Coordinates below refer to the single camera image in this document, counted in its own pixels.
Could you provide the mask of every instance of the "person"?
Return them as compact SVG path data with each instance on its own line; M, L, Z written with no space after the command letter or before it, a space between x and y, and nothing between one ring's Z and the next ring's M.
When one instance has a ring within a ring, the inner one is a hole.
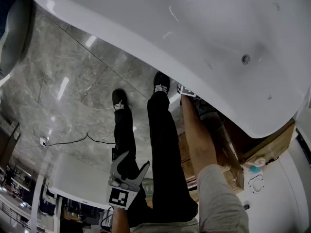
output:
M145 191L141 187L127 211L114 209L112 232L249 232L247 214L217 165L210 134L191 101L182 96L186 139L199 191L200 224L194 218L198 213L198 204L189 195L180 164L178 135L168 111L169 88L169 77L158 72L154 78L154 93L147 105L154 181L153 208L148 207ZM135 161L133 119L126 93L116 89L112 93L112 102L117 156L129 151L119 164L118 172L134 179L139 169Z

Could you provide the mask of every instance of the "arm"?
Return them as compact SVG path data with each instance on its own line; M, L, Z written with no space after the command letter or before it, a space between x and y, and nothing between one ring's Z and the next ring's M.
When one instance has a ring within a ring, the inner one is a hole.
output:
M248 216L217 165L216 151L190 100L182 96L186 139L197 177L200 232L248 233Z
M126 210L115 207L112 217L113 233L130 233Z

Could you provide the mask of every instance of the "shoe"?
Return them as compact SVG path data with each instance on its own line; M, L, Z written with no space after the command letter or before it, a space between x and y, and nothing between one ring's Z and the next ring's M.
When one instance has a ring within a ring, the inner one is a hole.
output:
M154 78L154 93L157 91L163 91L166 94L170 90L170 78L162 72L157 72Z
M118 88L112 92L112 104L115 111L128 107L127 96L123 89Z

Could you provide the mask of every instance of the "black pants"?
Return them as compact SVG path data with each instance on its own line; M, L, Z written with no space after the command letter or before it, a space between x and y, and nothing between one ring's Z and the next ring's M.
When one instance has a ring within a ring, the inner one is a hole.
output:
M127 210L130 227L145 222L187 222L197 215L198 205L189 195L180 165L178 135L168 111L169 104L164 92L154 93L148 101L154 179L153 209L147 206L145 191L141 188ZM119 165L118 172L134 179L139 169L135 161L136 146L130 109L117 110L115 122L117 155L130 151Z

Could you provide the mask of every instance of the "bathtub drain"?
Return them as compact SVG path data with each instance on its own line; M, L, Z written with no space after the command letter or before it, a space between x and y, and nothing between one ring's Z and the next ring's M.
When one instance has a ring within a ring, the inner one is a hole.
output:
M243 65L247 65L250 61L251 61L251 57L249 57L248 54L243 55L243 57L242 57L242 63L243 63Z

